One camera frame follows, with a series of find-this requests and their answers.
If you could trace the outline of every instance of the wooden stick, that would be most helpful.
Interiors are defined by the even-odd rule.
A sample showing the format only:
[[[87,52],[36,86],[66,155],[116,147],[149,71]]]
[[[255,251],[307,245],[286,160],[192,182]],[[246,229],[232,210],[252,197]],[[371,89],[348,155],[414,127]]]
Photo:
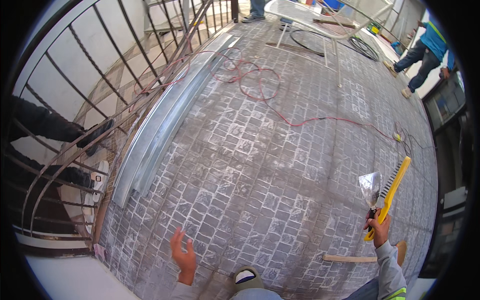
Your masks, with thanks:
[[[377,258],[373,256],[340,256],[324,254],[324,261],[340,262],[340,263],[372,263],[376,262]]]
[[[276,46],[276,43],[266,43],[266,44],[269,45],[269,46]],[[325,53],[323,53],[323,52],[318,52],[318,51],[310,50],[310,49],[307,49],[307,48],[301,48],[301,47],[292,46],[292,45],[284,44],[284,43],[281,43],[280,46],[287,47],[287,48],[292,48],[292,49],[295,49],[295,50],[298,50],[298,51],[314,53],[314,54],[317,54],[317,55],[320,55],[320,56],[325,56]]]
[[[330,25],[337,25],[337,26],[340,26],[336,21],[330,21],[330,20],[318,20],[318,19],[314,19],[313,20],[314,23],[322,23],[322,24],[330,24]],[[351,29],[355,29],[355,25],[353,24],[348,24],[348,23],[343,23],[343,22],[340,22],[343,27],[348,27],[348,28],[351,28]]]

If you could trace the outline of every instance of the tiled floor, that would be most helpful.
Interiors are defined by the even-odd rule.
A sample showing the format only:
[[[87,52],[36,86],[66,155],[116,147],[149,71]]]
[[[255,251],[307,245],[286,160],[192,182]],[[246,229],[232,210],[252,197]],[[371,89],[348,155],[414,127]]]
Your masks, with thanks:
[[[238,23],[230,33],[242,37],[238,47],[246,60],[280,74],[270,105],[288,120],[335,116],[374,124],[387,135],[399,121],[422,146],[432,146],[418,99],[400,93],[403,75],[394,78],[381,62],[339,46],[338,88],[329,41],[299,37],[325,50],[327,61],[302,54],[325,68],[267,47],[280,34],[274,21]],[[292,43],[288,36],[283,42]],[[276,85],[263,84],[266,93]],[[258,78],[242,85],[255,93]],[[434,150],[414,144],[411,151],[412,164],[390,209],[389,237],[408,243],[403,272],[409,283],[427,254],[438,184]],[[374,256],[372,243],[363,241],[367,205],[358,176],[380,170],[388,177],[404,156],[401,145],[368,127],[335,120],[290,127],[237,83],[212,79],[175,136],[149,195],[134,192],[124,210],[109,203],[100,238],[108,251],[104,264],[139,298],[169,299],[179,272],[169,238],[182,226],[194,240],[200,299],[228,299],[232,272],[242,265],[255,266],[266,287],[285,299],[341,299],[378,275],[378,266],[322,256]]]

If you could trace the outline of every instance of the shoe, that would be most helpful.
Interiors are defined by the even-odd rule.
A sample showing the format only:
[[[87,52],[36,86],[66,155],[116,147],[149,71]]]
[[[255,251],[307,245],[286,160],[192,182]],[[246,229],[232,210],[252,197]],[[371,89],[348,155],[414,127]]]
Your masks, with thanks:
[[[292,29],[292,27],[289,24],[281,24],[279,27],[280,31],[288,32]]]
[[[93,202],[93,197],[92,194],[85,194],[85,205],[95,205]],[[82,212],[84,214],[84,220],[86,223],[93,223],[95,219],[95,210],[93,207],[82,207]],[[89,234],[92,233],[92,225],[85,225],[85,228],[87,229],[87,232]]]
[[[91,141],[93,141],[94,139],[99,137],[102,133],[104,133],[108,129],[112,128],[112,126],[113,126],[113,120],[108,121],[107,123],[105,123],[102,126],[100,126],[99,128],[97,128],[97,130],[95,130],[89,136],[87,136],[84,139],[82,139],[81,141],[79,141],[77,143],[77,147],[83,148],[83,147],[87,146]],[[85,151],[85,153],[88,156],[92,156],[93,154],[95,154],[97,148],[98,148],[98,144],[94,144],[93,146],[88,148],[88,150]]]
[[[253,16],[253,15],[249,14],[248,16],[243,17],[241,22],[242,23],[252,23],[252,22],[260,21],[260,20],[265,20],[265,17],[264,16],[256,17],[256,16]]]
[[[398,255],[396,257],[396,263],[399,266],[402,266],[403,261],[405,260],[405,254],[407,254],[407,242],[404,241],[404,240],[401,240],[400,242],[398,242],[396,247],[398,248]]]
[[[409,87],[404,88],[404,89],[402,90],[402,95],[403,95],[403,97],[405,97],[405,98],[408,99],[408,98],[410,98],[410,96],[412,95],[412,91],[410,91],[410,88],[409,88]]]
[[[102,160],[98,165],[98,170],[108,174],[108,162],[106,160]],[[92,172],[90,178],[94,181],[93,189],[96,191],[102,191],[102,187],[107,184],[108,180],[107,175],[97,172]],[[100,193],[94,193],[93,202],[97,203],[98,201],[100,201],[100,196]]]
[[[387,67],[388,70],[390,70],[390,72],[392,73],[393,77],[397,77],[398,76],[398,73],[395,72],[395,68],[393,67],[393,65],[391,63],[389,63],[388,61],[384,60],[384,65],[385,67]]]
[[[264,288],[264,283],[262,282],[258,271],[254,267],[248,265],[241,267],[235,272],[235,275],[233,276],[234,282],[236,282],[237,275],[242,271],[250,271],[255,275],[255,277],[241,283],[235,283],[235,292],[239,292],[247,288]]]

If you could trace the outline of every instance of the wooden plank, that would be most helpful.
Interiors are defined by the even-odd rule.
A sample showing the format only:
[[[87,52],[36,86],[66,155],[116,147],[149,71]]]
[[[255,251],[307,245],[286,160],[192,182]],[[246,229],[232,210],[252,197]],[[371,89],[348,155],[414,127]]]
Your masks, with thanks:
[[[276,43],[270,43],[270,42],[268,42],[268,43],[266,43],[266,44],[269,45],[269,46],[276,46]],[[298,51],[314,53],[314,54],[317,54],[317,55],[320,55],[320,56],[325,56],[325,54],[324,54],[323,52],[318,52],[318,51],[310,50],[310,49],[307,49],[307,48],[292,46],[292,45],[284,44],[284,43],[281,43],[280,46],[282,46],[282,47],[287,47],[287,48],[292,48],[292,49],[295,49],[295,50],[298,50]]]
[[[372,263],[376,262],[377,258],[374,256],[340,256],[324,254],[324,261],[339,262],[339,263]]]

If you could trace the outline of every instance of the white sandal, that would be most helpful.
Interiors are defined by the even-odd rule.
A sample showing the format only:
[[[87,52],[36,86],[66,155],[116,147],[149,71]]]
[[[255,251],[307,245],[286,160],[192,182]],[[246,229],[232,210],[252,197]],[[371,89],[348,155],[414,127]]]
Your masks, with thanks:
[[[85,205],[94,205],[93,196],[92,194],[85,194]],[[86,223],[93,223],[95,218],[95,209],[93,207],[82,207],[82,211],[84,213],[84,220]],[[92,233],[92,225],[85,225],[87,232]]]
[[[108,173],[108,162],[106,160],[102,160],[100,162],[100,165],[98,166],[98,170],[104,173]],[[90,176],[90,178],[95,181],[93,189],[97,191],[102,191],[103,185],[107,184],[108,176],[100,174],[98,172],[92,172]],[[97,203],[100,200],[100,196],[100,193],[93,193],[93,201]]]

